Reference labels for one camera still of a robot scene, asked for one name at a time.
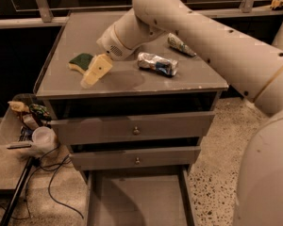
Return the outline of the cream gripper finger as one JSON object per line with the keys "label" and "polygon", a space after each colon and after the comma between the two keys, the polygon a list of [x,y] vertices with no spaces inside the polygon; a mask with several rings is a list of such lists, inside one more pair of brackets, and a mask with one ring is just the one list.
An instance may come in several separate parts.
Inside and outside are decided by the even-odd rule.
{"label": "cream gripper finger", "polygon": [[112,60],[105,54],[95,56],[84,72],[80,85],[84,89],[92,87],[112,68]]}

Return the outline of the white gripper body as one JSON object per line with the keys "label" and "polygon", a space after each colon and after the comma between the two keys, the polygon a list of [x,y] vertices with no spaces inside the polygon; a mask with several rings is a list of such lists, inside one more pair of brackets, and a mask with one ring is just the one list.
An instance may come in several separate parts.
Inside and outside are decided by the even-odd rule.
{"label": "white gripper body", "polygon": [[133,51],[127,49],[117,38],[115,25],[112,24],[96,41],[102,51],[108,55],[112,60],[125,60],[132,55]]}

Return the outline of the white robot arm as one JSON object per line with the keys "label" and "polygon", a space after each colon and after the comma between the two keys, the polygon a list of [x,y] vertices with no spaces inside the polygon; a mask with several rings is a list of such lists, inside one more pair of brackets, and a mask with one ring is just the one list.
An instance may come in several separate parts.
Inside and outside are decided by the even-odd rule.
{"label": "white robot arm", "polygon": [[283,51],[220,24],[180,0],[132,0],[132,8],[98,39],[124,60],[142,44],[171,32],[235,90],[269,115],[242,160],[233,226],[283,226]]}

